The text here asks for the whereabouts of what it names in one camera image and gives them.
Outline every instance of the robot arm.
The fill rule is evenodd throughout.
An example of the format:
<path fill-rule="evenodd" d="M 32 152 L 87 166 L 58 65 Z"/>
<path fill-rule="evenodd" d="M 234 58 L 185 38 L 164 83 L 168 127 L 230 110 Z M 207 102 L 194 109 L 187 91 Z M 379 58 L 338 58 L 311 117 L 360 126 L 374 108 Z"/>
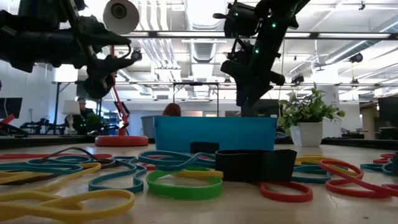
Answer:
<path fill-rule="evenodd" d="M 235 2 L 228 6 L 227 15 L 215 14 L 214 18 L 226 19 L 224 34 L 235 37 L 229 60 L 221 71 L 231 75 L 236 82 L 236 104 L 252 106 L 267 91 L 270 82 L 283 85 L 285 77 L 271 71 L 275 58 L 283 43 L 287 29 L 299 28 L 295 15 L 310 0 L 261 0 L 256 7 Z M 251 37 L 257 34 L 254 45 L 243 42 L 239 36 Z M 235 52 L 236 43 L 241 49 Z"/>
<path fill-rule="evenodd" d="M 94 16 L 80 17 L 84 0 L 21 0 L 18 15 L 0 11 L 0 59 L 19 70 L 32 72 L 36 62 L 54 67 L 87 66 L 87 93 L 100 99 L 114 86 L 111 75 L 132 65 L 130 58 L 96 57 L 107 45 L 130 45 L 128 38 L 108 31 Z M 71 28 L 59 29 L 68 21 Z"/>

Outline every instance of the potted plant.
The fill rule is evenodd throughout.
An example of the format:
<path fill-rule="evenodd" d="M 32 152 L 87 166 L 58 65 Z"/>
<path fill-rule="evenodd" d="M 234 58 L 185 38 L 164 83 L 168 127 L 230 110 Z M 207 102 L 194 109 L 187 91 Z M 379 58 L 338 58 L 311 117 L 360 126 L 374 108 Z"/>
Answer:
<path fill-rule="evenodd" d="M 335 105 L 326 105 L 322 101 L 323 91 L 314 88 L 312 94 L 298 99 L 295 96 L 290 100 L 280 100 L 285 105 L 284 114 L 278 120 L 287 135 L 290 135 L 296 146 L 318 147 L 323 137 L 323 119 L 339 119 L 344 117 L 345 112 L 339 110 Z"/>

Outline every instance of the desk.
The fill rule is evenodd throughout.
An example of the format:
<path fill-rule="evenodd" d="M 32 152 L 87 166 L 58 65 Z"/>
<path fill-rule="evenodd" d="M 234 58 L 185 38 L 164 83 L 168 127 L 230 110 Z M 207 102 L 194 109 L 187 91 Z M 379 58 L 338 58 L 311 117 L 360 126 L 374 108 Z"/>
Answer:
<path fill-rule="evenodd" d="M 153 150 L 154 145 L 147 147 L 94 147 L 93 144 L 76 144 L 91 153 L 110 153 L 115 156 L 135 156 L 145 150 Z M 69 146 L 49 146 L 40 148 L 25 148 L 2 150 L 5 153 L 50 153 Z M 276 149 L 295 149 L 298 155 L 321 154 L 335 157 L 356 166 L 361 163 L 370 163 L 380 154 L 391 151 L 363 149 L 341 146 L 322 145 L 319 148 L 295 148 L 293 145 L 276 145 Z M 79 179 L 68 182 L 63 188 L 52 193 L 67 196 L 86 192 L 88 181 L 101 174 L 107 174 L 123 168 L 110 168 L 94 174 L 84 175 Z M 386 177 L 379 173 L 365 172 L 364 180 L 375 184 L 398 184 L 398 177 Z M 176 179 L 175 177 L 160 180 L 163 183 L 200 185 L 201 182 L 188 179 Z M 29 189 L 38 185 L 8 187 L 0 186 L 1 192 Z M 132 184 L 131 177 L 121 177 L 112 182 L 104 182 L 110 187 L 128 187 Z M 133 208 L 124 215 L 91 223 L 113 224 L 390 224 L 397 223 L 398 198 L 393 199 L 365 199 L 337 195 L 326 191 L 324 185 L 309 185 L 313 189 L 313 201 L 307 203 L 283 203 L 276 202 L 261 196 L 258 187 L 245 183 L 224 182 L 223 194 L 220 198 L 204 201 L 183 201 L 152 195 L 147 192 L 136 194 L 136 202 Z M 282 192 L 290 192 L 289 189 L 280 189 Z M 93 200 L 88 201 L 89 208 L 95 209 L 117 203 L 114 201 Z M 24 217 L 4 223 L 54 223 L 53 220 Z"/>

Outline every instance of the green leaves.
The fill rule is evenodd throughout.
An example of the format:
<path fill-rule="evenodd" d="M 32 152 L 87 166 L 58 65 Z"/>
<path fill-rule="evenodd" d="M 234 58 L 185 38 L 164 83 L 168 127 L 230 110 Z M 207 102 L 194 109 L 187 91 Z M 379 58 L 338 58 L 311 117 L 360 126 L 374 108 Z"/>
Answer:
<path fill-rule="evenodd" d="M 284 115 L 279 117 L 278 125 L 290 134 L 290 127 L 298 123 L 322 122 L 323 119 L 339 119 L 344 117 L 345 112 L 339 110 L 335 105 L 326 105 L 322 101 L 325 96 L 324 91 L 317 90 L 317 84 L 311 89 L 310 95 L 303 98 L 297 98 L 295 95 L 290 100 L 280 100 L 279 104 L 285 105 Z"/>

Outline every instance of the person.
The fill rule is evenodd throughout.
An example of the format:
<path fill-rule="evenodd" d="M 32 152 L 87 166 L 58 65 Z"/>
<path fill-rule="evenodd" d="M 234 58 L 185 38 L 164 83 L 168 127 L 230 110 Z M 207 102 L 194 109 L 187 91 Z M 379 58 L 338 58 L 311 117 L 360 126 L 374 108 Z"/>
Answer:
<path fill-rule="evenodd" d="M 181 107 L 176 103 L 169 103 L 163 111 L 164 116 L 181 116 Z"/>
<path fill-rule="evenodd" d="M 94 111 L 93 109 L 86 108 L 86 99 L 83 97 L 79 97 L 77 102 L 79 102 L 80 115 L 68 115 L 65 118 L 65 124 L 69 127 L 69 120 L 73 119 L 73 128 L 77 131 L 77 134 L 86 135 L 87 116 L 94 113 Z"/>

